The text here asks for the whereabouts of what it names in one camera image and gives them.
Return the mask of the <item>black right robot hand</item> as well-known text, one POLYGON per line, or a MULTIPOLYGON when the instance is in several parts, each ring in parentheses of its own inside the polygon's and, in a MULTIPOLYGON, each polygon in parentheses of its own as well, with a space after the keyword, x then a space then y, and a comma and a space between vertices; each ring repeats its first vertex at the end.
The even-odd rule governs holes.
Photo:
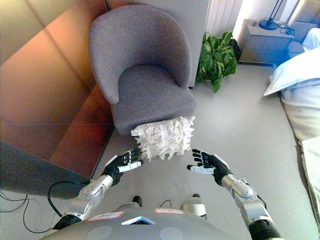
POLYGON ((209 154, 199 149, 192 149, 193 160, 197 165, 187 165, 186 168, 195 173, 212 175, 214 181, 223 186, 222 179, 227 175, 232 175, 229 165, 217 154, 209 154))

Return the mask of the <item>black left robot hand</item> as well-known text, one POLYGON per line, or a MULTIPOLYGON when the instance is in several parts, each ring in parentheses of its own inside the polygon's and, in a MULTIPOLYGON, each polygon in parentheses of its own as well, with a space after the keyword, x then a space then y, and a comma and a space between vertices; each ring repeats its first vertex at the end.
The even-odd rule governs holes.
POLYGON ((112 185, 115 186, 120 182, 121 176, 124 172, 131 171, 144 164, 142 159, 139 159, 139 149, 133 148, 126 151, 122 155, 115 155, 106 165, 102 172, 102 176, 110 176, 112 178, 112 185))

